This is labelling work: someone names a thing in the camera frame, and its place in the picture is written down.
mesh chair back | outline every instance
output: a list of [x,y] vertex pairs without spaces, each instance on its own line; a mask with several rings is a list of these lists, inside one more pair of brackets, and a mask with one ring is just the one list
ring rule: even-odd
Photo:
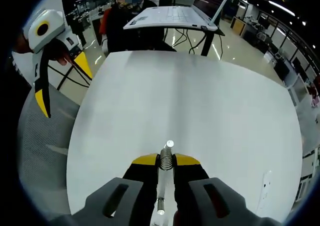
[[47,220],[70,214],[66,171],[71,133],[79,105],[49,86],[51,118],[37,104],[34,89],[18,124],[18,171],[21,184]]

computer desk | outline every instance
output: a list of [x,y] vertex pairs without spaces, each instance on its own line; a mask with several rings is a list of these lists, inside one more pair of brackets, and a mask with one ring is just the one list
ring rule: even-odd
[[194,30],[194,31],[201,31],[201,32],[204,32],[204,34],[206,35],[205,37],[205,40],[204,40],[204,44],[203,44],[203,48],[202,48],[202,51],[201,51],[201,56],[208,56],[208,53],[209,53],[209,50],[210,50],[210,47],[211,47],[211,44],[214,40],[214,36],[215,35],[220,35],[220,36],[226,36],[222,31],[221,29],[217,29],[216,31],[203,31],[201,29],[198,29],[198,28],[192,28],[192,27],[173,27],[173,26],[161,26],[161,27],[143,27],[143,29],[146,29],[146,28],[164,28],[164,29],[183,29],[183,30]]

black table leg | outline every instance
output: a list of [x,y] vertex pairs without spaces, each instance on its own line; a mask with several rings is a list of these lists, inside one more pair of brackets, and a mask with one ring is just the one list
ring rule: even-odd
[[215,34],[213,32],[206,33],[206,38],[204,40],[204,45],[203,45],[202,52],[201,52],[202,56],[208,55],[212,41],[214,40],[214,35]]

white table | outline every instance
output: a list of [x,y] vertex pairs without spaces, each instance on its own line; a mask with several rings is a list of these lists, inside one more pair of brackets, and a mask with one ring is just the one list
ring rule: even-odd
[[165,51],[111,53],[82,101],[67,160],[71,213],[132,160],[174,151],[198,159],[257,212],[263,175],[271,186],[260,216],[283,221],[302,169],[302,141],[288,91],[246,68]]

white robotic arm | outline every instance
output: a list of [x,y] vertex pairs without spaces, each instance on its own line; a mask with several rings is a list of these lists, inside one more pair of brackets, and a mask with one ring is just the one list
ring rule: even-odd
[[74,67],[90,80],[93,76],[80,40],[72,33],[70,26],[65,26],[61,12],[53,9],[39,11],[27,30],[29,47],[34,52],[32,64],[35,98],[44,115],[50,118],[48,63],[52,51],[62,49],[68,53]]

